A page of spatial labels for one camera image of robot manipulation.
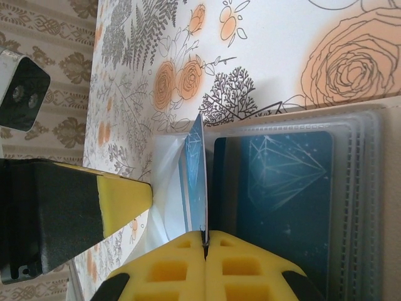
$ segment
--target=blue card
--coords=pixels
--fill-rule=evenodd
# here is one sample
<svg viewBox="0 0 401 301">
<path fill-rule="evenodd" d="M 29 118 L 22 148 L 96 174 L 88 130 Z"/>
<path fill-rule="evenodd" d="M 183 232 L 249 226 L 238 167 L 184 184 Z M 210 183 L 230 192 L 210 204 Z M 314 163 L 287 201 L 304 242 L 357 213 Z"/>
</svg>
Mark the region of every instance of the blue card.
<svg viewBox="0 0 401 301">
<path fill-rule="evenodd" d="M 323 131 L 217 139 L 214 228 L 296 263 L 326 294 L 332 162 Z"/>
<path fill-rule="evenodd" d="M 179 159 L 186 231 L 207 231 L 206 159 L 202 116 L 192 126 Z"/>
</svg>

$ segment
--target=tablecloth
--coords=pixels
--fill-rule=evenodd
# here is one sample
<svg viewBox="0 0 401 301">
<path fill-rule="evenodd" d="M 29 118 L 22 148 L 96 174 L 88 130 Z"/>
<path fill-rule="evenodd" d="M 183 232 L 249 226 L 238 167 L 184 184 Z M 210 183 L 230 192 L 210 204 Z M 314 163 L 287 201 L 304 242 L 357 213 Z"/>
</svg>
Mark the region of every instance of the tablecloth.
<svg viewBox="0 0 401 301">
<path fill-rule="evenodd" d="M 401 0 L 100 0 L 84 165 L 150 180 L 152 136 L 401 93 Z M 147 213 L 76 258 L 89 299 Z"/>
</svg>

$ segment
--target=stack of cards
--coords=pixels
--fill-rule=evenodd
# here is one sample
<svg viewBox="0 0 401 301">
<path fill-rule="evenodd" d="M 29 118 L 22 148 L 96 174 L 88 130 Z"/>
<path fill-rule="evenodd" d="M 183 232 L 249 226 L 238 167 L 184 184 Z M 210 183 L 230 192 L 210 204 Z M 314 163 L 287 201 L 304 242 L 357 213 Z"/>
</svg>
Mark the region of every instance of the stack of cards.
<svg viewBox="0 0 401 301">
<path fill-rule="evenodd" d="M 206 133 L 209 229 L 299 265 L 328 300 L 380 299 L 374 112 Z"/>
</svg>

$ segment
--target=rose drawing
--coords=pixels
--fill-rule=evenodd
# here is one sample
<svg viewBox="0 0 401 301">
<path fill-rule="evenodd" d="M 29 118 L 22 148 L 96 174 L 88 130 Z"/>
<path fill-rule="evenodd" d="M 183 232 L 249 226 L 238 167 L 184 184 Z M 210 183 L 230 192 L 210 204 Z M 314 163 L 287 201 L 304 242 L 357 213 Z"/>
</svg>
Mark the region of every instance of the rose drawing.
<svg viewBox="0 0 401 301">
<path fill-rule="evenodd" d="M 191 34 L 202 29 L 203 21 L 205 20 L 206 8 L 203 4 L 196 7 L 195 11 L 192 13 L 188 30 Z"/>
<path fill-rule="evenodd" d="M 301 77 L 307 107 L 395 96 L 401 92 L 401 9 L 345 19 L 309 57 Z"/>
<path fill-rule="evenodd" d="M 177 74 L 177 90 L 184 100 L 192 98 L 201 84 L 202 68 L 198 60 L 188 61 Z"/>
<path fill-rule="evenodd" d="M 175 68 L 171 61 L 165 61 L 157 70 L 154 84 L 154 105 L 163 111 L 171 101 L 175 82 Z"/>
</svg>

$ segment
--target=patterned wallpaper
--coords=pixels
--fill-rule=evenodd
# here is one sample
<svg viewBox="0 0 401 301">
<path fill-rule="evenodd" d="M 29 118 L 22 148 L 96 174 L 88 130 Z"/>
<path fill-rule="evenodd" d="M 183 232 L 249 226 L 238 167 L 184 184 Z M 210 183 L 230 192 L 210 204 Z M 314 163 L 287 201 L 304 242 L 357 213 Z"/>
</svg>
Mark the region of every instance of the patterned wallpaper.
<svg viewBox="0 0 401 301">
<path fill-rule="evenodd" d="M 0 129 L 7 158 L 82 165 L 97 0 L 0 0 L 0 45 L 29 55 L 51 85 L 29 132 Z M 0 284 L 0 301 L 65 300 L 68 266 Z"/>
</svg>

